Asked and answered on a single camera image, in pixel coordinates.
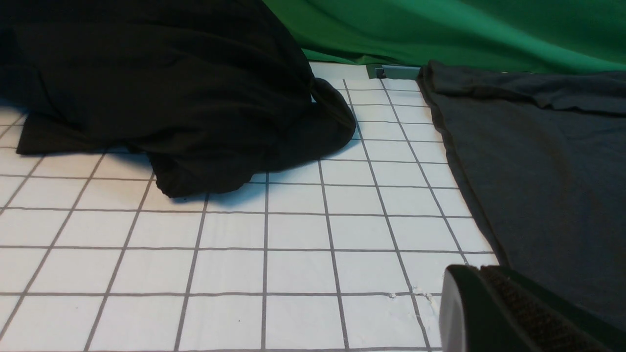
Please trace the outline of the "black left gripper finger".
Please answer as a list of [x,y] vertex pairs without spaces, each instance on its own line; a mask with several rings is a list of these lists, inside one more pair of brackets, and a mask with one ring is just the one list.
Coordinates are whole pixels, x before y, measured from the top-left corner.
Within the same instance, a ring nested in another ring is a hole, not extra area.
[[449,265],[439,317],[444,352],[623,352],[623,330],[503,266]]

